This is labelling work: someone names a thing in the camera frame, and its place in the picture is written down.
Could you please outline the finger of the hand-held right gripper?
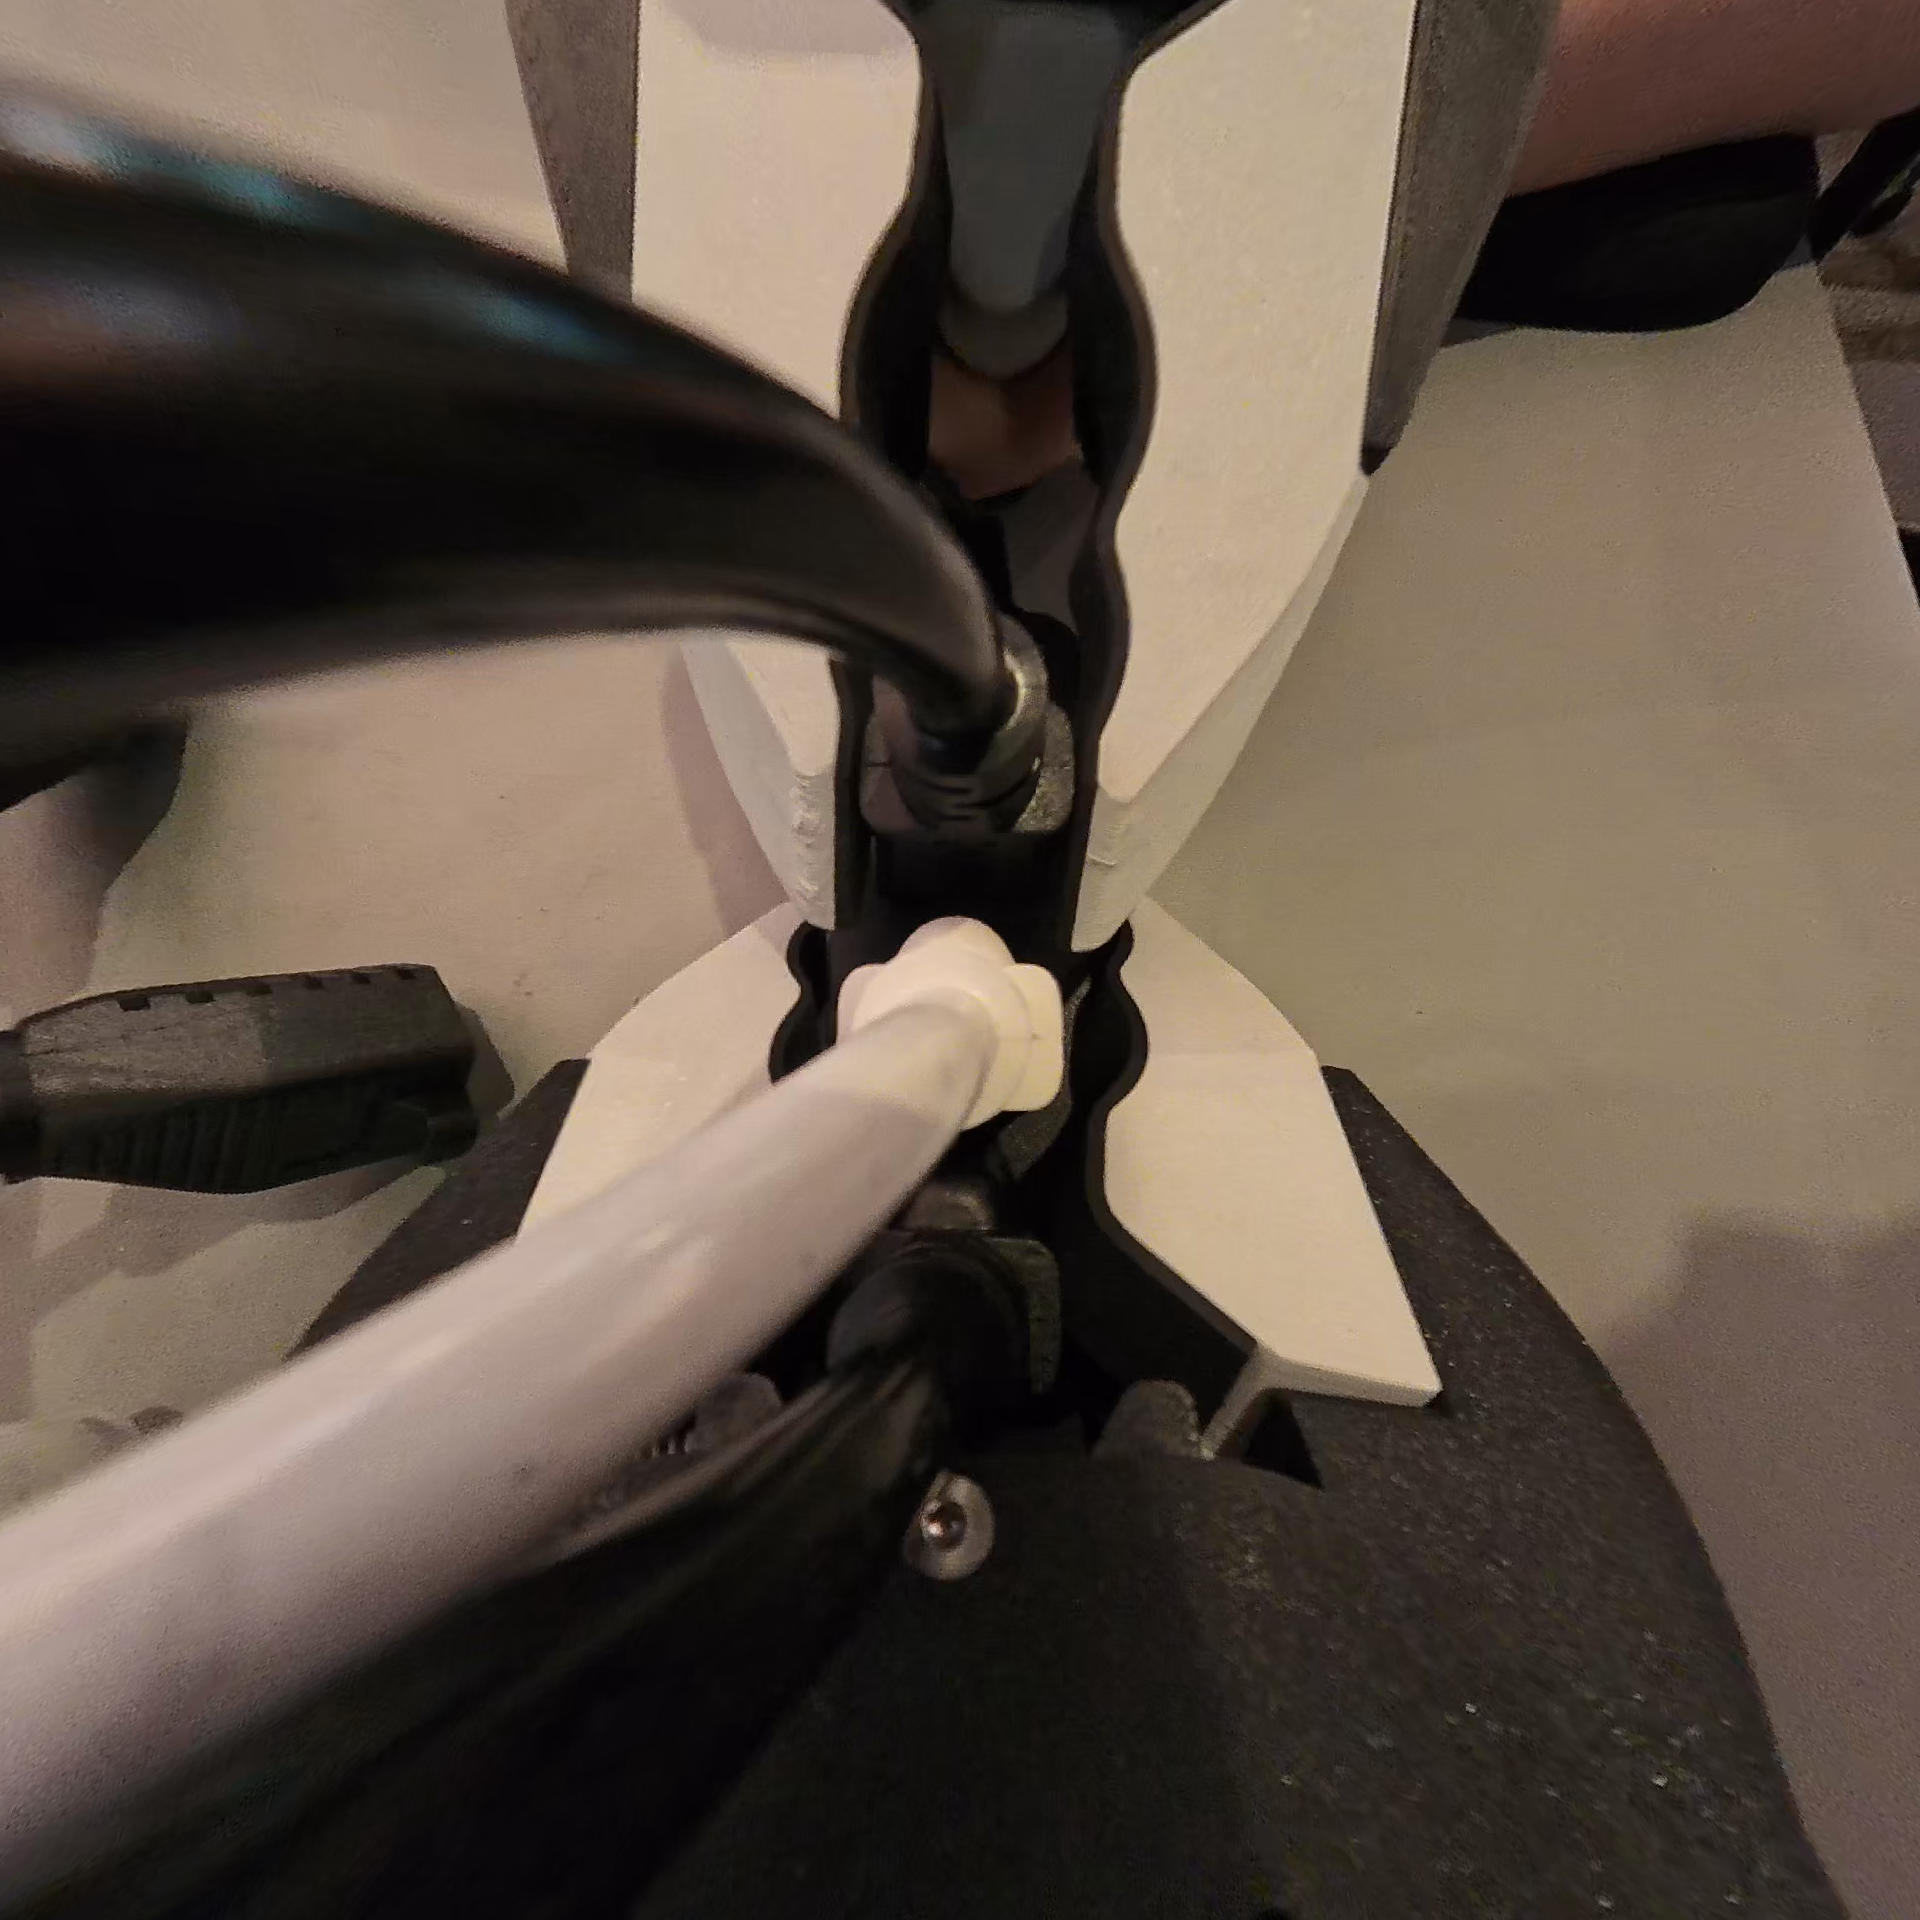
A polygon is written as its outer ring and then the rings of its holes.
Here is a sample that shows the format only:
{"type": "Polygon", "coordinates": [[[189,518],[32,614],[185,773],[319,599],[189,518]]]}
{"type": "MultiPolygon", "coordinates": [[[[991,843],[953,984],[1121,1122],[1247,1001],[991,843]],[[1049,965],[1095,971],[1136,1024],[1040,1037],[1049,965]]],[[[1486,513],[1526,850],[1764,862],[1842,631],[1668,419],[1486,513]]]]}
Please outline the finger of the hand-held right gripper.
{"type": "Polygon", "coordinates": [[[856,287],[913,169],[885,6],[509,2],[566,265],[840,415],[856,287]]]}
{"type": "Polygon", "coordinates": [[[1119,97],[1149,335],[1126,649],[1072,946],[1134,915],[1240,758],[1503,202],[1553,6],[1229,2],[1119,97]]]}

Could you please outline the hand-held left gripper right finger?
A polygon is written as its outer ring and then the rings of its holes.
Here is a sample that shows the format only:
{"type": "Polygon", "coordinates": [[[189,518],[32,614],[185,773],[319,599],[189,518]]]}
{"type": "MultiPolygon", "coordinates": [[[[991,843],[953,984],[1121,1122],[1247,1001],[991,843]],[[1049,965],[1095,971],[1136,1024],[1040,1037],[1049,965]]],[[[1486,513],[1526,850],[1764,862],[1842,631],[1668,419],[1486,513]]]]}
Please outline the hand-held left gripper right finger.
{"type": "Polygon", "coordinates": [[[1180,1385],[1201,1457],[1272,1457],[1290,1397],[1441,1392],[1324,1067],[1278,1006],[1141,907],[1085,1018],[1095,1064],[1076,1335],[1119,1385],[1180,1385]]]}

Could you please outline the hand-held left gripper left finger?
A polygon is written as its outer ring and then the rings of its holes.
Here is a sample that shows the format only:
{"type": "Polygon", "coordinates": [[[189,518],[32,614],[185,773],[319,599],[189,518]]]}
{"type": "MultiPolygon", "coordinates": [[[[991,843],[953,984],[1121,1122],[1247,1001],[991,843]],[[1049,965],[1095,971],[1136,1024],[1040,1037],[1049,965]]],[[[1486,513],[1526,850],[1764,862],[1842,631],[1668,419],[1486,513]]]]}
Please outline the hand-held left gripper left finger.
{"type": "Polygon", "coordinates": [[[770,907],[609,1026],[546,1158],[526,1232],[770,1086],[778,1022],[799,1006],[786,963],[799,931],[809,926],[791,903],[770,907]]]}

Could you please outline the white power plug with cable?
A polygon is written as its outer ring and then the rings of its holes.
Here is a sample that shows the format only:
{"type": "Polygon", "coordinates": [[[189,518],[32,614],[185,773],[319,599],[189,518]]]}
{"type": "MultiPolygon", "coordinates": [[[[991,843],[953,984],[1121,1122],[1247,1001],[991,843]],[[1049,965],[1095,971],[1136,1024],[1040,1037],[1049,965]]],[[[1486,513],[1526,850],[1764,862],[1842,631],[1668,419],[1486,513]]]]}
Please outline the white power plug with cable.
{"type": "Polygon", "coordinates": [[[856,969],[817,1059],[570,1211],[4,1525],[1,1883],[496,1585],[789,1326],[970,1126],[1065,1074],[983,923],[856,969]]]}

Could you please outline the black power plug with cable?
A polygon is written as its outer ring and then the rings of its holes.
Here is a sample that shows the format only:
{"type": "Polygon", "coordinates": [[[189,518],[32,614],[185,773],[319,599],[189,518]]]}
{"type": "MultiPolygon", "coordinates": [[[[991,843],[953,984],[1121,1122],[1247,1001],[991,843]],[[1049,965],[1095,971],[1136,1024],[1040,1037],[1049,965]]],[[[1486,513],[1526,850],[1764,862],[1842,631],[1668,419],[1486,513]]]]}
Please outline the black power plug with cable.
{"type": "Polygon", "coordinates": [[[816,402],[528,256],[21,83],[4,768],[271,681],[724,631],[868,673],[930,832],[1008,832],[1038,646],[816,402]]]}

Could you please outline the person's right forearm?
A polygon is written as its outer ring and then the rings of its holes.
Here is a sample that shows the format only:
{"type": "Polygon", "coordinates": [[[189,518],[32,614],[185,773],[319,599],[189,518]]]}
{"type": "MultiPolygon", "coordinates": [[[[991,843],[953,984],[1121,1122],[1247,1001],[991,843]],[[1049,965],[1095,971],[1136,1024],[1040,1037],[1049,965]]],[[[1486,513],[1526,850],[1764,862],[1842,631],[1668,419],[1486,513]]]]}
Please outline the person's right forearm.
{"type": "Polygon", "coordinates": [[[1916,104],[1916,2],[1565,2],[1509,193],[1916,104]]]}

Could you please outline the black connector plug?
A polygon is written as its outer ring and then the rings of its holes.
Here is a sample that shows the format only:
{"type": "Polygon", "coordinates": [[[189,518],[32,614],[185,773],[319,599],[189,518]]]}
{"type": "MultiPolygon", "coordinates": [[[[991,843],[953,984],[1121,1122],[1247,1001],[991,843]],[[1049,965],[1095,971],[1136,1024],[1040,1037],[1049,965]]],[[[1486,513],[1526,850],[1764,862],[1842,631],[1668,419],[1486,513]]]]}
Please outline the black connector plug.
{"type": "Polygon", "coordinates": [[[432,967],[104,992],[1,1037],[4,1184],[261,1193],[480,1133],[476,1043],[432,967]]]}

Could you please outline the person's right hand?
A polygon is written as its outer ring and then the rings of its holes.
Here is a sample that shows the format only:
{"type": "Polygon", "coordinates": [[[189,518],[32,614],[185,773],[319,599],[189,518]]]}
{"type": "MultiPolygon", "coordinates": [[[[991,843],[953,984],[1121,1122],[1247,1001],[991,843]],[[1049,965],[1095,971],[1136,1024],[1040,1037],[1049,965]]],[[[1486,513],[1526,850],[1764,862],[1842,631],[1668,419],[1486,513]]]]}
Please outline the person's right hand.
{"type": "Polygon", "coordinates": [[[928,464],[960,497],[1022,493],[1081,455],[1072,359],[1055,352],[1008,381],[936,358],[928,382],[928,464]]]}

